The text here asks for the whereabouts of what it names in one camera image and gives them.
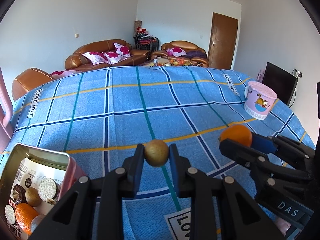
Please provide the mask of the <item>right hand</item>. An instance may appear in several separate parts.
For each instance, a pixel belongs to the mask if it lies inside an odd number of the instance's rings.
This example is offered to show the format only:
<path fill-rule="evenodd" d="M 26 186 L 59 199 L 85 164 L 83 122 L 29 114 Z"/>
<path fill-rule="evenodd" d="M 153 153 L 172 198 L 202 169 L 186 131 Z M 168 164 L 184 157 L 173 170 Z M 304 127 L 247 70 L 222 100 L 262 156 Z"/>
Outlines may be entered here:
<path fill-rule="evenodd" d="M 301 232 L 301 230 L 299 230 L 294 225 L 290 224 L 289 222 L 283 220 L 280 217 L 278 217 L 275 220 L 275 224 L 277 228 L 281 231 L 281 233 L 285 236 L 286 239 L 289 239 L 289 238 L 294 239 Z"/>

